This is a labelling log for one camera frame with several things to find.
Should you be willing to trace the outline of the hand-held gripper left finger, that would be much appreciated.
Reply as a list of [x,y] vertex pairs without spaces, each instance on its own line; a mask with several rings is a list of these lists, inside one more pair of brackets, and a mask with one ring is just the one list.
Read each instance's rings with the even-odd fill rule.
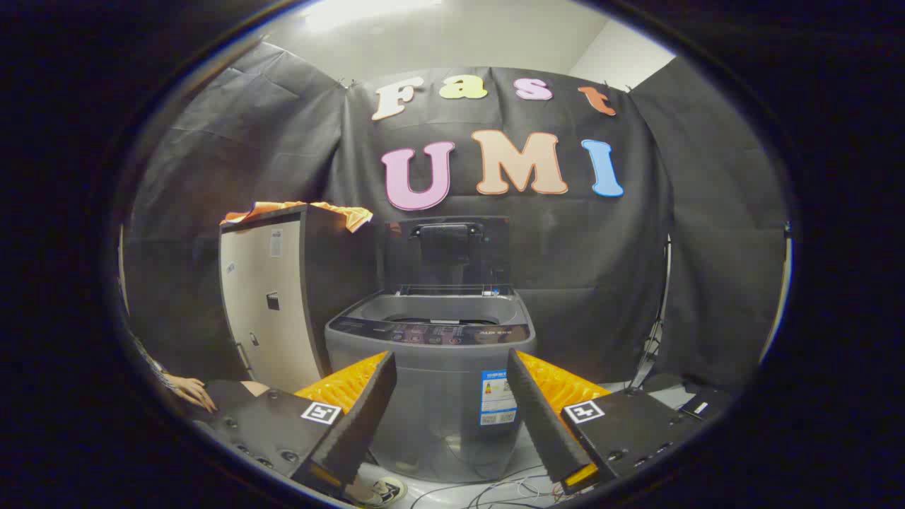
[[358,476],[395,386],[390,351],[296,392],[216,380],[206,389],[216,408],[192,409],[191,423],[255,473],[341,498]]

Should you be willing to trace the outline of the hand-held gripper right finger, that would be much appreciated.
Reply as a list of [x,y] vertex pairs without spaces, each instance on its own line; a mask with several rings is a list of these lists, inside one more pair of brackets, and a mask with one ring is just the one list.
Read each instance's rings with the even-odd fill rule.
[[566,495],[644,472],[697,433],[695,419],[643,391],[607,391],[514,349],[507,362],[517,413]]

